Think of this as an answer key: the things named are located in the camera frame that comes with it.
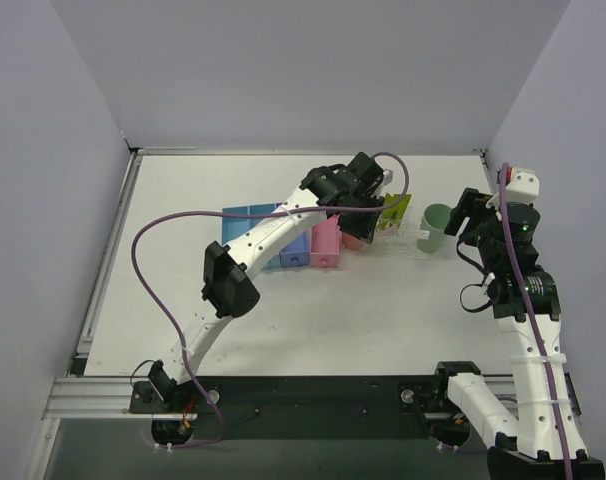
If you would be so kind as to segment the yellow green toothpaste tube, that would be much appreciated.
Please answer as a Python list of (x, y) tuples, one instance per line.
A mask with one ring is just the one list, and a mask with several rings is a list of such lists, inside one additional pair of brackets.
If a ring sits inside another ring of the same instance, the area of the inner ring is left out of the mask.
[[(385, 195), (384, 205), (389, 207), (391, 204), (393, 204), (396, 201), (396, 199), (397, 199), (396, 194), (392, 195), (392, 194), (387, 193)], [(377, 230), (380, 232), (383, 232), (390, 228), (396, 227), (398, 225), (398, 223), (399, 223), (399, 218), (398, 218), (397, 208), (389, 207), (388, 209), (384, 210), (381, 213), (378, 223), (377, 223)]]
[(399, 229), (403, 224), (403, 220), (410, 205), (412, 195), (405, 194), (401, 196), (400, 194), (395, 194), (393, 199), (397, 200), (397, 204), (390, 212), (388, 227), (390, 229)]

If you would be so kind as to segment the pink drawer box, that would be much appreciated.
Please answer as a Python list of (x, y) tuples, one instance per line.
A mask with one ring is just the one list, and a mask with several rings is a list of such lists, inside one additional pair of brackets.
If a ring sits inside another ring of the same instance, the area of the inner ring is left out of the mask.
[(333, 216), (315, 225), (311, 230), (310, 266), (336, 269), (340, 258), (341, 235), (338, 217)]

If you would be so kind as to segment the aluminium frame rail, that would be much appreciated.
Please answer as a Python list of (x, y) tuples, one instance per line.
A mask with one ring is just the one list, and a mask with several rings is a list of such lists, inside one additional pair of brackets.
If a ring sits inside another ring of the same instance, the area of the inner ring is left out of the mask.
[(46, 420), (169, 421), (180, 428), (199, 420), (226, 424), (271, 409), (313, 411), (338, 408), (369, 416), (375, 406), (398, 413), (443, 417), (455, 409), (446, 383), (435, 374), (382, 376), (203, 376), (187, 384), (166, 406), (142, 377), (67, 377), (55, 380), (43, 414)]

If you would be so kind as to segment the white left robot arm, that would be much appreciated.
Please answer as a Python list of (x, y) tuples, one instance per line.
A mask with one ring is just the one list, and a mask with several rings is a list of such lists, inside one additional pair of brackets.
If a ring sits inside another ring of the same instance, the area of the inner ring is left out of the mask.
[(178, 344), (169, 359), (153, 362), (148, 373), (153, 400), (170, 412), (185, 405), (186, 383), (198, 383), (197, 370), (214, 341), (232, 320), (257, 306), (255, 278), (298, 236), (335, 217), (341, 232), (371, 242), (383, 211), (381, 191), (392, 177), (363, 152), (348, 164), (315, 167), (279, 206), (254, 214), (257, 223), (248, 232), (224, 244), (210, 243), (201, 294), (212, 309), (177, 330)]

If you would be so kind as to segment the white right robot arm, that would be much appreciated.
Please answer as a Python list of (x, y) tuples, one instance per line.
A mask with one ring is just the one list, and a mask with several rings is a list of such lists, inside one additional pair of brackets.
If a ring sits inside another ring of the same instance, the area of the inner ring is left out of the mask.
[(479, 433), (491, 478), (602, 479), (604, 465), (589, 455), (569, 397), (557, 286), (532, 244), (539, 220), (530, 203), (494, 206), (473, 188), (452, 210), (445, 232), (479, 251), (470, 264), (507, 343), (517, 411), (494, 397), (470, 362), (439, 364), (439, 393)]

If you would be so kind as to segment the purple drawer box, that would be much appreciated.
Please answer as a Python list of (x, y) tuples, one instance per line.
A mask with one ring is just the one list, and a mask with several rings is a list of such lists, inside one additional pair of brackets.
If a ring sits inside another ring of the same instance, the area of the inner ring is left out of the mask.
[(303, 231), (279, 252), (282, 269), (304, 268), (310, 265), (310, 244), (307, 231)]

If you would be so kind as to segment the green plastic cup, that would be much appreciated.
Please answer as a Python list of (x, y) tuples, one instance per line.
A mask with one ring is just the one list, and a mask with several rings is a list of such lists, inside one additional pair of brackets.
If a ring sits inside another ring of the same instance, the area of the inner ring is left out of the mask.
[(426, 207), (420, 223), (421, 237), (417, 239), (417, 247), (421, 252), (433, 254), (442, 247), (451, 211), (450, 206), (441, 203)]

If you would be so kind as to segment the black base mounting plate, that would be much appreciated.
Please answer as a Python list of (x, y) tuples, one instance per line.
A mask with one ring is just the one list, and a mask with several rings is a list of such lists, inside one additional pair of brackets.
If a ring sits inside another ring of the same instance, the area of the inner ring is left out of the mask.
[(152, 417), (164, 444), (227, 440), (410, 440), (461, 445), (469, 420), (446, 399), (437, 376), (210, 376), (205, 399), (192, 382), (163, 400), (138, 381), (129, 410)]

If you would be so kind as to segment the clear textured oval tray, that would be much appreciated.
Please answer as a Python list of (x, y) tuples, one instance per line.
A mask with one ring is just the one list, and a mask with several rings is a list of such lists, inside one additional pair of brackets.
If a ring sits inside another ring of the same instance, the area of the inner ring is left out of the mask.
[[(399, 229), (420, 230), (421, 215), (417, 214), (412, 207), (408, 207), (403, 224)], [(374, 231), (373, 242), (366, 245), (361, 251), (365, 256), (390, 257), (404, 260), (433, 260), (447, 259), (452, 256), (452, 248), (449, 241), (445, 241), (442, 247), (433, 254), (421, 252), (417, 247), (417, 240), (387, 240), (377, 239), (377, 226)]]

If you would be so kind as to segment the orange plastic cup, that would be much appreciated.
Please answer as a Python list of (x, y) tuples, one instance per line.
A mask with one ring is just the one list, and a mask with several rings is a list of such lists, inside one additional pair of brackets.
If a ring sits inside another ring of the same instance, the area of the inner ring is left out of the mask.
[(356, 238), (347, 233), (342, 234), (342, 245), (345, 249), (350, 251), (361, 251), (366, 246), (366, 244), (361, 239)]

